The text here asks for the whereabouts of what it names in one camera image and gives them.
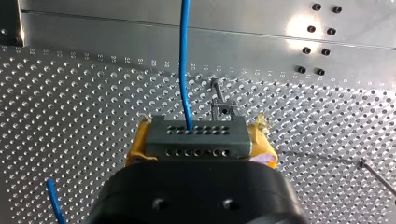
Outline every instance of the blue wire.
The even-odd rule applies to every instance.
[[[188,45],[188,26],[190,14],[190,0],[182,0],[181,17],[180,17],[180,46],[178,54],[178,79],[180,84],[181,102],[186,116],[187,129],[192,129],[192,116],[189,105],[189,95],[187,94],[186,84],[186,63],[187,63],[187,45]]]
[[[47,190],[49,192],[50,203],[52,204],[53,213],[56,219],[58,219],[59,224],[66,224],[64,215],[62,214],[61,206],[59,205],[58,195],[56,195],[55,184],[52,179],[47,180]]]

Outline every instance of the metal panel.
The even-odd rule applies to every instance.
[[[82,223],[119,170],[141,113],[183,119],[177,77],[152,66],[75,58],[59,50],[2,48],[0,167],[11,223],[55,223],[45,179],[55,179],[68,223]],[[210,119],[209,78],[188,78],[191,112]],[[263,112],[279,170],[312,223],[386,223],[390,193],[356,164],[361,157],[396,185],[394,91],[223,77],[224,98],[249,120]]]
[[[91,57],[113,55],[118,62],[127,57],[142,65],[156,64],[159,69],[177,71],[176,27],[35,14],[23,14],[22,19],[27,45],[71,49],[81,57],[84,57],[82,52],[90,53]],[[311,53],[302,53],[304,47],[311,48]],[[329,49],[331,54],[322,55],[323,49]],[[393,89],[396,87],[396,76],[392,75],[396,70],[395,60],[396,52],[389,49],[190,29],[191,74],[204,69],[228,78],[255,74],[249,78],[256,81],[263,78],[304,80],[305,83]],[[306,74],[295,72],[297,66],[305,67]],[[318,68],[326,74],[316,75]]]
[[[321,11],[314,11],[313,2],[307,0],[192,1],[190,27],[396,47],[393,1],[318,0],[315,3],[321,3]],[[342,12],[333,13],[334,6],[342,7]],[[21,9],[178,25],[180,0],[21,0]],[[307,32],[309,25],[316,26],[317,30]],[[328,28],[336,29],[336,34],[327,35]]]

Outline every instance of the gray terminal block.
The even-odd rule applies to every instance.
[[[227,121],[195,121],[193,130],[184,120],[154,116],[146,138],[146,154],[159,160],[236,160],[251,153],[244,117]]]

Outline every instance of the perforated metal sheet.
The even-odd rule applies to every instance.
[[[68,223],[83,222],[101,186],[123,166],[139,114],[183,119],[175,74],[42,50],[3,50],[0,164],[6,184],[0,194],[8,201],[0,204],[9,207],[12,223],[55,223],[45,188],[49,177]],[[214,73],[199,67],[189,76],[191,111],[195,119],[210,119]],[[272,122],[269,139],[279,170],[312,223],[386,223],[393,199],[356,163],[368,159],[396,184],[395,92],[250,76],[220,77],[224,96],[249,120],[264,112]]]

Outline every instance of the bolt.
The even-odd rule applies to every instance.
[[[302,67],[302,66],[298,66],[297,67],[297,72],[304,74],[306,72],[306,68]]]
[[[341,7],[333,7],[333,8],[332,8],[332,12],[333,12],[333,13],[337,13],[337,14],[340,13],[342,10],[343,10],[343,9],[342,9]]]
[[[310,54],[311,53],[311,48],[309,48],[309,47],[303,48],[303,53],[304,54]]]
[[[330,50],[329,49],[323,49],[321,54],[325,55],[325,56],[329,56],[330,55]]]
[[[314,33],[317,30],[317,28],[315,28],[315,26],[308,26],[307,30],[309,33]]]
[[[316,73],[317,73],[318,75],[320,75],[320,76],[324,76],[324,74],[325,74],[326,72],[325,72],[323,69],[318,68],[317,71],[316,71]]]
[[[319,11],[319,10],[321,9],[321,4],[315,3],[315,4],[312,6],[312,9],[315,10],[315,11]]]
[[[328,30],[327,30],[327,34],[328,35],[335,35],[335,32],[337,32],[334,28],[329,28]]]

